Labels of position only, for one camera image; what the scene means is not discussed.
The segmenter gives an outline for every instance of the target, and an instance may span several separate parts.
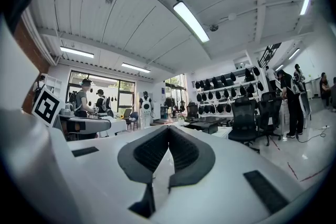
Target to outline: white tile floor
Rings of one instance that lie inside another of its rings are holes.
[[[320,99],[310,101],[312,120],[299,137],[300,141],[322,133],[322,126],[329,125],[325,137],[317,136],[306,143],[299,143],[295,138],[283,137],[280,141],[274,137],[266,146],[267,139],[259,138],[253,147],[260,149],[261,156],[283,169],[297,180],[303,189],[320,182],[326,175],[336,153],[336,113],[323,109]],[[168,196],[169,177],[174,173],[174,164],[170,152],[167,152],[154,173],[154,199],[159,208]]]

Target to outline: ceiling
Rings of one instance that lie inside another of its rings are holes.
[[[33,0],[30,11],[40,36],[63,63],[81,62],[137,74],[123,62],[151,70],[159,81],[219,62],[248,47],[256,50],[309,33],[320,0],[299,19],[303,0],[183,0],[207,32],[201,43],[173,11],[176,0]],[[234,20],[228,15],[236,14]],[[219,25],[216,32],[209,26]],[[63,53],[72,47],[94,58]]]

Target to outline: red brick wall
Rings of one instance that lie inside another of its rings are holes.
[[[14,38],[16,39],[21,49],[25,52],[26,56],[31,60],[31,62],[40,71],[40,74],[48,73],[50,64],[42,56],[41,52],[36,47],[34,41],[30,37],[22,20],[20,20],[20,22],[18,23],[15,29]],[[31,113],[33,98],[34,98],[34,93],[33,93],[33,84],[32,84],[31,89],[22,106],[23,110],[29,114]]]

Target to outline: white wooden ceiling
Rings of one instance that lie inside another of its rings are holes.
[[[153,80],[220,61],[228,52],[288,40],[309,31],[313,20],[310,12],[298,23],[303,0],[183,1],[206,30],[209,42],[202,44],[178,19],[172,8],[176,0],[33,0],[30,10],[52,55],[136,73],[121,66],[126,62],[150,69],[140,75]],[[236,19],[228,20],[230,13]],[[212,24],[219,25],[218,31],[209,30]],[[62,53],[60,46],[95,57]]]

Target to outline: floor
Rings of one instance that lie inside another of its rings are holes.
[[[265,157],[289,176],[299,182],[303,189],[320,182],[328,172],[328,168],[336,153],[336,113],[323,108],[321,99],[310,100],[312,110],[311,121],[299,137],[300,143],[295,138],[277,137],[270,140],[259,138],[253,147],[260,149],[261,156]],[[322,127],[330,127],[324,131],[325,137],[318,136]],[[171,153],[167,151],[160,165],[153,175],[154,199],[156,208],[160,208],[168,196],[169,177],[174,173],[174,162]]]

